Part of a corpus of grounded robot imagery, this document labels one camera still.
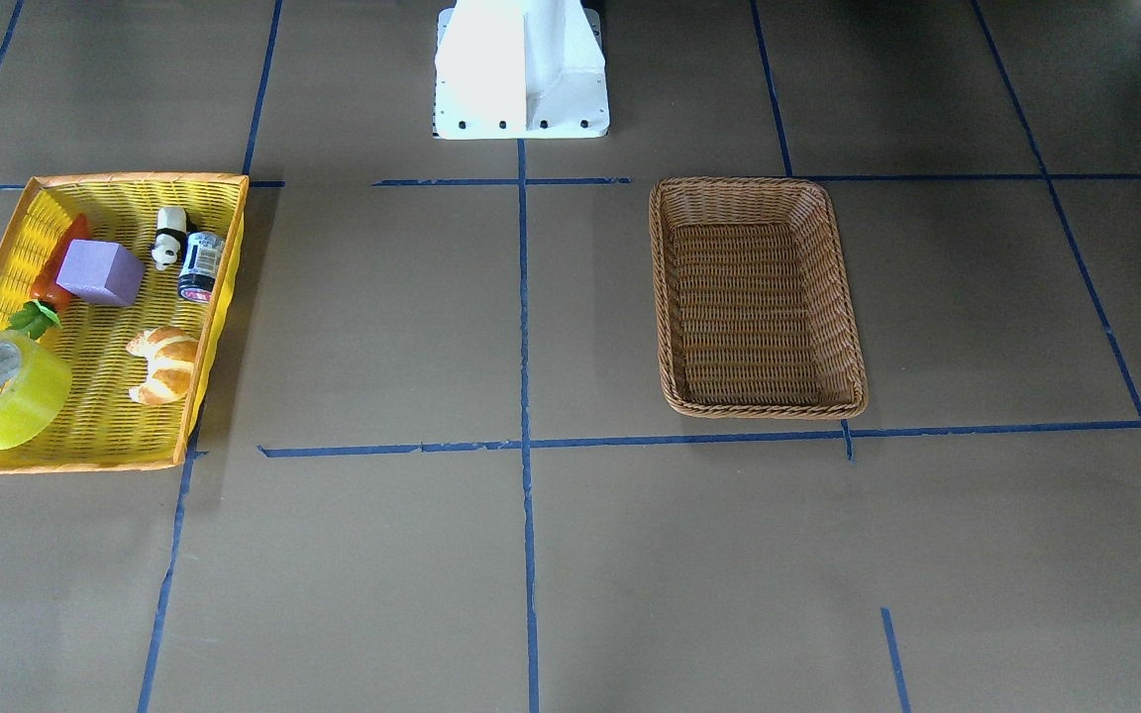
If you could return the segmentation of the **yellow tape roll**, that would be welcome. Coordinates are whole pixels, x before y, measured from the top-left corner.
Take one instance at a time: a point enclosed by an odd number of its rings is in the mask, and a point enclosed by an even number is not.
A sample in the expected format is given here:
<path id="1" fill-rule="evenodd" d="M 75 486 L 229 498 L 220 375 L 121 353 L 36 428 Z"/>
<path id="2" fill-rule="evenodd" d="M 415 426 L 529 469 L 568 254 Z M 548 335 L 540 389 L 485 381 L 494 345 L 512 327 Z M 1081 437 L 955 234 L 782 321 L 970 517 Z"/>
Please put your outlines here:
<path id="1" fill-rule="evenodd" d="M 68 397 L 68 362 L 17 330 L 0 331 L 0 451 L 44 431 Z"/>

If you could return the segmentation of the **yellow plastic basket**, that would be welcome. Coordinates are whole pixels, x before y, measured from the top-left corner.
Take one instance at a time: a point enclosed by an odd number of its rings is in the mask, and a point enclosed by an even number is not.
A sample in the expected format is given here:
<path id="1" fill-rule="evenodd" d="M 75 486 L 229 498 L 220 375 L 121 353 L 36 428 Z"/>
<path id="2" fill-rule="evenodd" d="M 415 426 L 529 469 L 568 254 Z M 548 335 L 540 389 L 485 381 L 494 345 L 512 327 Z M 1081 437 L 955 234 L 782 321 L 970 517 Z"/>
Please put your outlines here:
<path id="1" fill-rule="evenodd" d="M 0 451 L 0 473 L 115 472 L 183 464 L 205 398 L 209 371 L 235 293 L 250 180 L 245 175 L 122 172 L 32 177 L 0 241 L 0 330 L 27 302 L 29 287 L 76 216 L 95 240 L 149 257 L 157 209 L 181 206 L 199 229 L 222 238 L 208 303 L 184 301 L 175 272 L 147 272 L 130 307 L 72 303 L 41 339 L 73 370 L 66 405 L 30 441 Z M 126 351 L 144 329 L 172 326 L 199 339 L 196 368 L 178 402 L 146 406 L 130 388 L 145 362 Z"/>

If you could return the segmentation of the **brown wicker basket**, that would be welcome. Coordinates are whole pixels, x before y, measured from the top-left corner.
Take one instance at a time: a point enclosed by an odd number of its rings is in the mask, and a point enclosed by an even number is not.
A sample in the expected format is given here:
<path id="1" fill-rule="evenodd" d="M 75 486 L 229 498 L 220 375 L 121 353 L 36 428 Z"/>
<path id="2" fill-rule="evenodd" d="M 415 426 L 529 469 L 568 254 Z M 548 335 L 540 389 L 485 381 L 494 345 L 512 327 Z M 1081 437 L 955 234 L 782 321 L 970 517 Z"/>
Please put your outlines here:
<path id="1" fill-rule="evenodd" d="M 666 177 L 649 194 L 659 384 L 706 419 L 868 410 L 828 191 L 795 177 Z"/>

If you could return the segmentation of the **toy carrot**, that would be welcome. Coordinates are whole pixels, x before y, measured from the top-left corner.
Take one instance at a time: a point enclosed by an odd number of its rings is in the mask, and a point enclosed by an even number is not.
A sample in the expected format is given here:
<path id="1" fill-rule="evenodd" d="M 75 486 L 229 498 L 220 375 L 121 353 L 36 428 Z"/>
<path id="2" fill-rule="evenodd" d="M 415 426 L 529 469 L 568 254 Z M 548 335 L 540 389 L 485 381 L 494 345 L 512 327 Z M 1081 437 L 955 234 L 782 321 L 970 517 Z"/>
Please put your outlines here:
<path id="1" fill-rule="evenodd" d="M 60 317 L 68 310 L 75 295 L 67 287 L 62 287 L 59 272 L 73 241 L 90 240 L 90 236 L 89 218 L 86 214 L 73 217 L 67 230 L 63 232 L 54 245 L 51 256 L 47 257 L 44 266 L 32 281 L 27 302 L 13 313 L 6 329 L 19 331 L 31 340 L 39 340 L 52 329 L 62 329 Z"/>

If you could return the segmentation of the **purple foam cube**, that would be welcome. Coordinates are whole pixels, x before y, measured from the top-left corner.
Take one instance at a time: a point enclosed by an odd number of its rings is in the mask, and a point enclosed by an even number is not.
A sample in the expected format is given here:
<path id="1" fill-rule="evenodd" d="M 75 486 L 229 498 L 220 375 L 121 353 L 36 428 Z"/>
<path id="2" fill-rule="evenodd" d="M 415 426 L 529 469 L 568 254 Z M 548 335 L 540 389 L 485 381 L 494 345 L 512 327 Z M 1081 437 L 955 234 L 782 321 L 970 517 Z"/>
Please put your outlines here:
<path id="1" fill-rule="evenodd" d="M 55 284 L 83 302 L 127 308 L 139 298 L 146 272 L 140 258 L 114 241 L 73 240 Z"/>

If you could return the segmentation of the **toy croissant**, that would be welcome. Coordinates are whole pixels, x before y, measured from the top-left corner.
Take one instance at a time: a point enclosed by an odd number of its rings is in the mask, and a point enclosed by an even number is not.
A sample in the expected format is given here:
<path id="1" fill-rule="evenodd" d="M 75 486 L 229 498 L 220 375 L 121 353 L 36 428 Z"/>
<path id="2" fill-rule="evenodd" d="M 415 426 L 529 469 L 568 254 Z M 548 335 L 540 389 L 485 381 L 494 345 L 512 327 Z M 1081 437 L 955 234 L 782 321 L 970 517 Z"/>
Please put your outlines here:
<path id="1" fill-rule="evenodd" d="M 183 329 L 146 329 L 126 343 L 126 353 L 145 360 L 146 376 L 128 391 L 145 406 L 180 402 L 191 387 L 199 357 L 199 339 Z"/>

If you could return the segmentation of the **toy panda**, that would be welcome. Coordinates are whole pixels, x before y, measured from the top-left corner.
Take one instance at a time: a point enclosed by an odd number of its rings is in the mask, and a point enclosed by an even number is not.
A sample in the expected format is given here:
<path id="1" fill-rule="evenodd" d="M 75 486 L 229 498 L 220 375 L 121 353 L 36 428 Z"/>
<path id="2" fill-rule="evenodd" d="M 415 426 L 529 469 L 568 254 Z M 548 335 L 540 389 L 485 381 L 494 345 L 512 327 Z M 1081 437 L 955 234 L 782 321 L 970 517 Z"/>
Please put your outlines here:
<path id="1" fill-rule="evenodd" d="M 189 238 L 189 218 L 183 206 L 161 206 L 156 212 L 156 228 L 149 257 L 155 270 L 178 267 L 186 257 Z"/>

